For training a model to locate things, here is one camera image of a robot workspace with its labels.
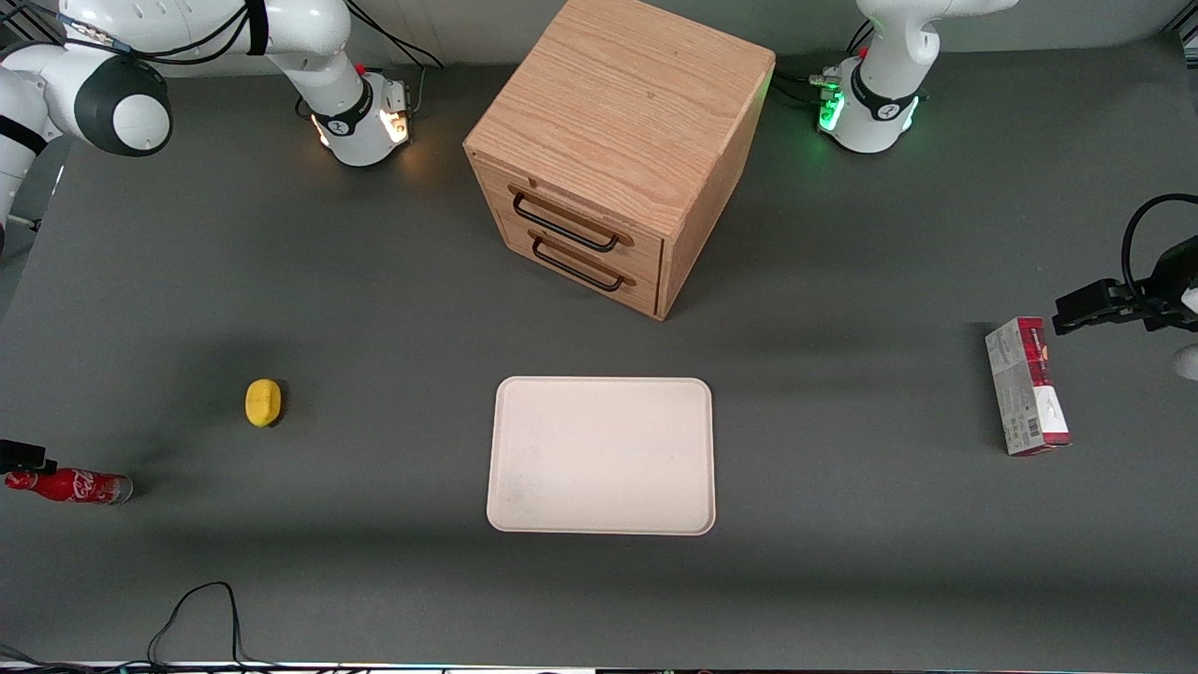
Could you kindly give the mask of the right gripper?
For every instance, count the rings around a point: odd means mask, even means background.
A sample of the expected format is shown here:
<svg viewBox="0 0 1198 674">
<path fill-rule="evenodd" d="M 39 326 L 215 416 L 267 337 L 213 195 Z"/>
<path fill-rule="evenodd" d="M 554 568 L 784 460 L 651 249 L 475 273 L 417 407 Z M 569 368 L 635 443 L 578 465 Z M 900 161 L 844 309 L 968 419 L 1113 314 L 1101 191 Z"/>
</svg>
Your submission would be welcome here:
<svg viewBox="0 0 1198 674">
<path fill-rule="evenodd" d="M 40 475 L 54 475 L 58 463 L 46 460 L 46 448 L 22 443 L 22 441 L 1 441 L 1 469 L 34 469 Z"/>
</svg>

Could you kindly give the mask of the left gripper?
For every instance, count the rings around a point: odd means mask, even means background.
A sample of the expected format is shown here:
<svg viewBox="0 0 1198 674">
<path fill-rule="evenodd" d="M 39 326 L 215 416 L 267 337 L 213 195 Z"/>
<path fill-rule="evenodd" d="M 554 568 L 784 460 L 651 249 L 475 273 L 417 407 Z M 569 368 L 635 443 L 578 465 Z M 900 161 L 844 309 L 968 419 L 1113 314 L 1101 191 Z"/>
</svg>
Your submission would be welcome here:
<svg viewBox="0 0 1198 674">
<path fill-rule="evenodd" d="M 1143 321 L 1146 332 L 1172 328 L 1194 334 L 1194 277 L 1197 236 L 1190 236 L 1162 253 L 1151 274 L 1139 283 L 1142 295 L 1156 311 L 1155 315 L 1144 318 L 1144 312 L 1138 311 L 1135 295 L 1125 283 L 1099 280 L 1055 300 L 1053 329 L 1057 334 L 1070 334 L 1087 326 Z"/>
</svg>

